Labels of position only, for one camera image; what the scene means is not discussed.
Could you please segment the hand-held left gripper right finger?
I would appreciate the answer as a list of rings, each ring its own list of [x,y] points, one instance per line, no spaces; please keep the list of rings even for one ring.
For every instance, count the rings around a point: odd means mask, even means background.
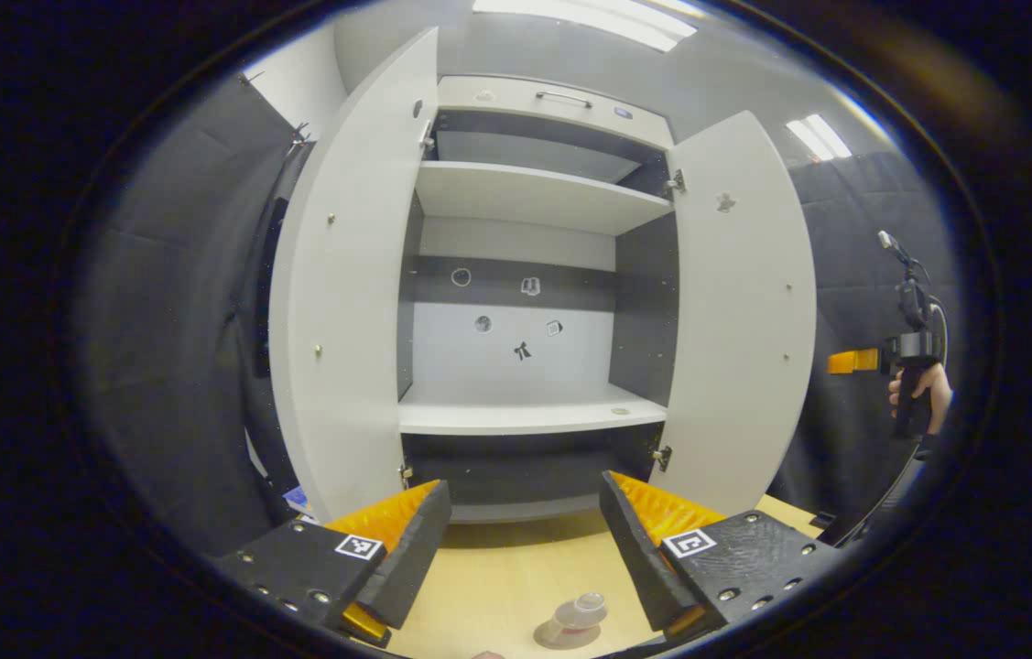
[[[599,506],[651,630],[688,641],[820,584],[838,547],[759,510],[723,516],[607,470]]]

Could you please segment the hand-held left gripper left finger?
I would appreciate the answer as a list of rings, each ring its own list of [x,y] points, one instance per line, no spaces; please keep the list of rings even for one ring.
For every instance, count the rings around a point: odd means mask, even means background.
[[[294,518],[213,566],[308,629],[386,648],[415,604],[451,509],[448,481],[433,480],[327,524]]]

